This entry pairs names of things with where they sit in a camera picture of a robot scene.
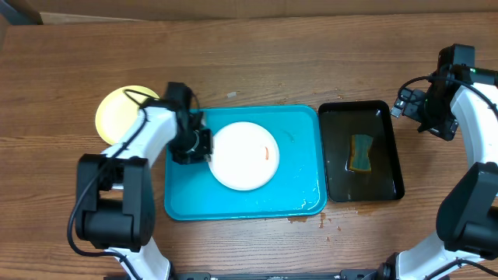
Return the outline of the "white plate with red stain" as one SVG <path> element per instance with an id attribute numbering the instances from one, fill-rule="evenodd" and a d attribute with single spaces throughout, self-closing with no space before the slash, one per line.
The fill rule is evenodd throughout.
<path id="1" fill-rule="evenodd" d="M 267 184 L 279 167 L 279 146 L 259 124 L 239 121 L 213 136 L 209 162 L 212 175 L 235 191 L 252 191 Z"/>

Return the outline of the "yellow plate with sauce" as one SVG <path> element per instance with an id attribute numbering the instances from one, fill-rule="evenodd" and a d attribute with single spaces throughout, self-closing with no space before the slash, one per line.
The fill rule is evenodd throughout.
<path id="1" fill-rule="evenodd" d="M 139 113 L 139 106 L 126 97 L 126 89 L 145 94 L 129 93 L 138 103 L 143 102 L 147 96 L 159 98 L 154 91 L 144 86 L 124 86 L 108 94 L 97 108 L 95 125 L 99 136 L 109 145 L 120 140 Z"/>

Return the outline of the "green and yellow sponge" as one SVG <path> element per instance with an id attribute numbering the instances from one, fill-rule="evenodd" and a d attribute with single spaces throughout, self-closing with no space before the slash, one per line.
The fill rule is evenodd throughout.
<path id="1" fill-rule="evenodd" d="M 350 138 L 347 170 L 358 173 L 370 173 L 370 149 L 373 138 L 369 135 L 352 135 Z"/>

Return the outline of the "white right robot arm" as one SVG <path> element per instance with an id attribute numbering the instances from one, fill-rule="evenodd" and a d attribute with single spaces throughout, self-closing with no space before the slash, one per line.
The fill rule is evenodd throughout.
<path id="1" fill-rule="evenodd" d="M 427 91 L 403 85 L 402 114 L 432 131 L 457 124 L 464 139 L 468 172 L 443 200 L 436 230 L 410 250 L 391 255 L 368 279 L 445 279 L 470 265 L 497 258 L 497 73 L 468 62 L 445 62 L 431 75 Z"/>

